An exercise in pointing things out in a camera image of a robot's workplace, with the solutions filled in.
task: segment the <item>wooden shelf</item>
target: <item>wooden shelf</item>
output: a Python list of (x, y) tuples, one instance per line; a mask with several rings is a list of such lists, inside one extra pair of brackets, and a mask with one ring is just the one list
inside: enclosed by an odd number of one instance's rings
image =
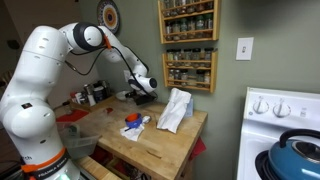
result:
[[(196, 90), (203, 90), (203, 91), (209, 91), (211, 93), (214, 92), (216, 88), (216, 80), (217, 80), (217, 59), (218, 59), (218, 51), (215, 51), (211, 54), (211, 61), (208, 60), (177, 60), (177, 61), (169, 61), (167, 60), (167, 54), (162, 54), (162, 65), (163, 65), (163, 75), (164, 75), (164, 85), (165, 87), (178, 87), (178, 88), (185, 88), (185, 89), (196, 89)], [(211, 63), (211, 66), (206, 67), (192, 67), (192, 66), (169, 66), (168, 63), (170, 62), (190, 62), (190, 63)], [(210, 83), (204, 83), (204, 82), (193, 82), (197, 85), (207, 85), (208, 87), (198, 87), (198, 86), (190, 86), (190, 85), (178, 85), (178, 84), (171, 84), (170, 82), (185, 82), (188, 84), (188, 82), (191, 81), (185, 81), (185, 80), (169, 80), (169, 70), (170, 69), (190, 69), (190, 70), (207, 70), (210, 71)]]
[[(158, 0), (158, 15), (159, 15), (159, 26), (160, 26), (160, 39), (161, 39), (161, 44), (170, 44), (170, 43), (183, 43), (183, 42), (199, 42), (199, 41), (215, 41), (219, 39), (219, 29), (220, 29), (220, 1), (221, 0), (202, 0), (199, 2), (187, 4), (184, 6), (177, 6), (175, 8), (167, 8), (165, 9), (164, 7), (164, 2), (161, 0)], [(181, 14), (177, 16), (170, 16), (170, 17), (165, 17), (163, 14), (165, 11), (170, 11), (174, 9), (179, 9), (182, 7), (188, 7), (188, 6), (195, 6), (198, 4), (206, 4), (209, 2), (213, 2), (214, 8), (210, 10), (203, 10), (201, 12), (193, 12), (190, 14)], [(196, 30), (196, 31), (186, 31), (186, 32), (181, 32), (181, 33), (166, 33), (166, 22), (171, 22), (175, 20), (179, 20), (181, 18), (188, 18), (188, 17), (195, 17), (198, 15), (204, 15), (204, 14), (209, 14), (212, 13), (212, 21), (213, 21), (213, 29), (204, 29), (204, 30)], [(209, 37), (203, 37), (203, 38), (192, 38), (192, 39), (180, 39), (180, 40), (167, 40), (167, 36), (172, 36), (172, 35), (179, 35), (179, 34), (185, 34), (185, 33), (197, 33), (197, 32), (205, 32)]]

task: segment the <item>wooden table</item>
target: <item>wooden table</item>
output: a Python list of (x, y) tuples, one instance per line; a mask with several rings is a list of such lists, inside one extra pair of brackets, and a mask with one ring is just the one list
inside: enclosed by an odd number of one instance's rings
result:
[[(77, 124), (84, 133), (101, 135), (98, 146), (151, 175), (153, 179), (178, 179), (201, 133), (207, 113), (194, 111), (193, 117), (181, 121), (174, 134), (156, 128), (165, 106), (154, 102), (137, 107), (134, 102), (110, 98), (105, 107), (81, 118)], [(107, 113), (106, 108), (112, 108), (113, 111)], [(138, 141), (131, 141), (121, 136), (120, 129), (126, 126), (126, 116), (135, 112), (150, 116), (151, 121), (145, 125)]]

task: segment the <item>spice rack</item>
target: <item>spice rack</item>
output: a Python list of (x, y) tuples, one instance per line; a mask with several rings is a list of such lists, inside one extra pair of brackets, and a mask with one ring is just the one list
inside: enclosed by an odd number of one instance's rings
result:
[[(179, 14), (176, 16), (166, 17), (164, 14), (167, 11), (177, 10), (181, 8), (188, 8), (190, 6), (205, 5), (207, 3), (213, 3), (213, 9), (203, 10), (201, 12), (192, 12)], [(174, 8), (166, 8), (163, 0), (158, 0), (158, 13), (159, 13), (159, 26), (160, 26), (160, 38), (161, 44), (168, 43), (177, 43), (177, 42), (197, 42), (197, 41), (215, 41), (219, 39), (219, 29), (220, 29), (220, 0), (199, 0), (198, 2), (176, 6)], [(181, 18), (196, 17), (198, 15), (212, 14), (213, 28), (212, 29), (203, 29), (203, 30), (188, 30), (185, 32), (176, 32), (176, 33), (167, 33), (166, 32), (166, 23), (179, 20)], [(179, 40), (168, 40), (168, 37), (181, 36), (185, 33), (204, 33), (208, 36), (201, 38), (187, 38)]]
[[(164, 75), (164, 85), (165, 87), (177, 87), (177, 88), (186, 88), (186, 89), (196, 89), (196, 90), (203, 90), (203, 91), (209, 91), (211, 93), (214, 92), (216, 88), (216, 77), (217, 77), (217, 57), (218, 57), (218, 51), (212, 52), (211, 54), (211, 61), (208, 60), (173, 60), (169, 61), (167, 59), (167, 54), (164, 53), (162, 54), (162, 60), (163, 60), (163, 75)], [(193, 66), (169, 66), (168, 64), (173, 64), (173, 63), (211, 63), (210, 67), (193, 67)], [(192, 82), (195, 83), (195, 86), (191, 86), (190, 81), (188, 80), (171, 80), (169, 79), (169, 70), (170, 69), (188, 69), (188, 70), (206, 70), (210, 71), (210, 83), (205, 83), (205, 82)], [(182, 85), (177, 85), (177, 84), (172, 84), (174, 82), (178, 83), (186, 83), (187, 85), (182, 86)]]

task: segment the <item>blue pot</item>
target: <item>blue pot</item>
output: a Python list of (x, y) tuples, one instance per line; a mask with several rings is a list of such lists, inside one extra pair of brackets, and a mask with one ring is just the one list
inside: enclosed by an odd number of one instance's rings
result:
[(288, 140), (292, 136), (311, 136), (320, 139), (320, 132), (294, 129), (283, 133), (280, 141), (269, 151), (271, 168), (283, 180), (320, 179), (320, 147), (309, 142)]

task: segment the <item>stove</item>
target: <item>stove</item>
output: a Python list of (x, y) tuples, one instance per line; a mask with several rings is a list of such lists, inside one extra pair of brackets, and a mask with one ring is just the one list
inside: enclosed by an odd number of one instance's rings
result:
[[(266, 158), (268, 150), (283, 132), (296, 128), (320, 131), (320, 94), (248, 87), (237, 179), (261, 180), (260, 168), (270, 170)], [(320, 145), (315, 138), (294, 138)]]

